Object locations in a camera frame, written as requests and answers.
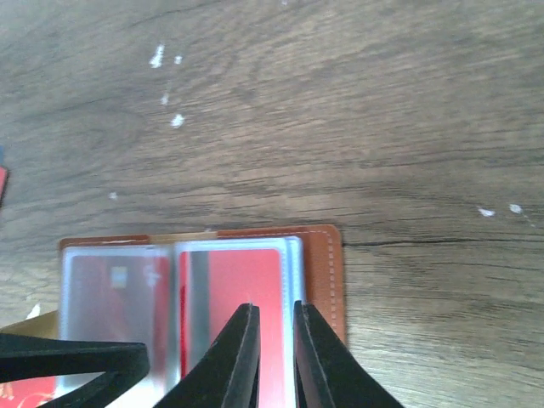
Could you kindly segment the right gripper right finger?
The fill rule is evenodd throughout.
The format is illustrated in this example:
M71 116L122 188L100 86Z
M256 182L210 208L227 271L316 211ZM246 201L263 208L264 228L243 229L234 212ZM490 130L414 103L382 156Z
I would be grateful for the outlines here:
M400 407L371 377L311 303L294 304L298 407Z

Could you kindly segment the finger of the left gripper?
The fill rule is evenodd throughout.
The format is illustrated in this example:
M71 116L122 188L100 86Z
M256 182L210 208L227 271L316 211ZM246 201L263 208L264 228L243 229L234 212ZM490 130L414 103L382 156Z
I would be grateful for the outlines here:
M46 407L105 407L149 373L143 343L78 342L1 335L1 382L97 373L98 376Z

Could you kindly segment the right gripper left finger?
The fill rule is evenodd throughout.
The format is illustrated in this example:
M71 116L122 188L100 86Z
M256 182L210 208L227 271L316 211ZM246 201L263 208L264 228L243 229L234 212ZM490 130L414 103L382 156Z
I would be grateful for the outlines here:
M260 313L240 305L198 364L157 407L257 407Z

